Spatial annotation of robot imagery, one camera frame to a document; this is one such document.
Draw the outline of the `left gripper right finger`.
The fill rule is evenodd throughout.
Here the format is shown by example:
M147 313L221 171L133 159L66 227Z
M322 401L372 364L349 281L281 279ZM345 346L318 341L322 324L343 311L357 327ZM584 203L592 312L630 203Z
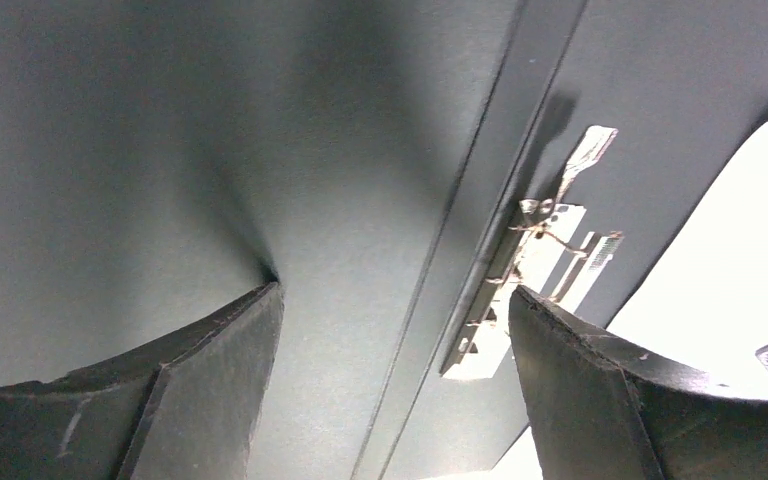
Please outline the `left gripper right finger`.
M585 322L526 288L509 331L547 479L768 479L768 393Z

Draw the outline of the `white printed paper stack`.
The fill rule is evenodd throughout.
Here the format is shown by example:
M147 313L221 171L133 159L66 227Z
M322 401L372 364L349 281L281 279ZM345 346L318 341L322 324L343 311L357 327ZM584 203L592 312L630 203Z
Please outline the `white printed paper stack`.
M768 121L738 148L609 331L768 394Z

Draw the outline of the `teal folder black inside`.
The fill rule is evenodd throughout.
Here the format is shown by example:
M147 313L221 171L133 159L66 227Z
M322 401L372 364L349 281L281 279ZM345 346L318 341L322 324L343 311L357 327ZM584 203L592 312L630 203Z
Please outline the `teal folder black inside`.
M253 432L162 479L426 479L525 428L512 358L437 371L502 215L589 125L570 197L626 235L618 311L768 118L768 1L0 1L0 387L278 281L223 369Z

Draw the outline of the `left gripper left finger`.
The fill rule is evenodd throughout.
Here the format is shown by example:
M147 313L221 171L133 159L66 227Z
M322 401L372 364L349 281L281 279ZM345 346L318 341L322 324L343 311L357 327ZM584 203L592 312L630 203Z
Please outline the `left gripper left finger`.
M243 479L283 290L49 383L0 387L0 479Z

